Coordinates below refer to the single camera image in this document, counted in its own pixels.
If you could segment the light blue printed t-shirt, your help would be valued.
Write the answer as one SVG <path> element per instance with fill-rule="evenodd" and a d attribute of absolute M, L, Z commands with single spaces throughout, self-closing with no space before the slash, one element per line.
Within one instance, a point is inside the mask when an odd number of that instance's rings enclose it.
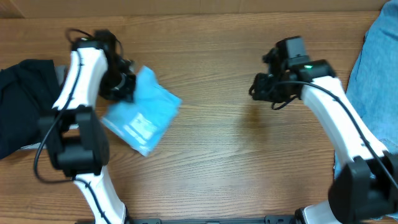
<path fill-rule="evenodd" d="M 143 66 L 136 76 L 134 101 L 109 106 L 101 122 L 131 148 L 148 156 L 178 115 L 182 100 L 159 85 L 153 70 Z"/>

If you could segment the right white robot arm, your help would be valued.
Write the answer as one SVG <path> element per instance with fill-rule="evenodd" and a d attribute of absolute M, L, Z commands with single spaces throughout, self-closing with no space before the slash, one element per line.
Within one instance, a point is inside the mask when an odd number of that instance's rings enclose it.
<path fill-rule="evenodd" d="M 254 100 L 279 110 L 300 99 L 335 148 L 341 171 L 328 199 L 298 209 L 289 223 L 361 223 L 397 213 L 397 155 L 366 127 L 326 60 L 311 60 L 300 36 L 278 41 L 262 58 L 249 89 Z"/>

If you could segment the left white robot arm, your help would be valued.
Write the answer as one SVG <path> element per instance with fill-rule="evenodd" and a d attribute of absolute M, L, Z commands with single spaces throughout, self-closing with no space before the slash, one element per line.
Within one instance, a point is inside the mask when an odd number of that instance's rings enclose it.
<path fill-rule="evenodd" d="M 70 39 L 71 64 L 65 83 L 51 110 L 39 119 L 42 142 L 34 159 L 46 149 L 54 169 L 64 173 L 61 183 L 74 183 L 94 215 L 93 223 L 132 223 L 128 209 L 118 197 L 108 172 L 109 141 L 95 113 L 96 99 L 133 101 L 136 76 L 133 62 L 123 57 L 123 47 L 107 29 L 85 32 Z"/>

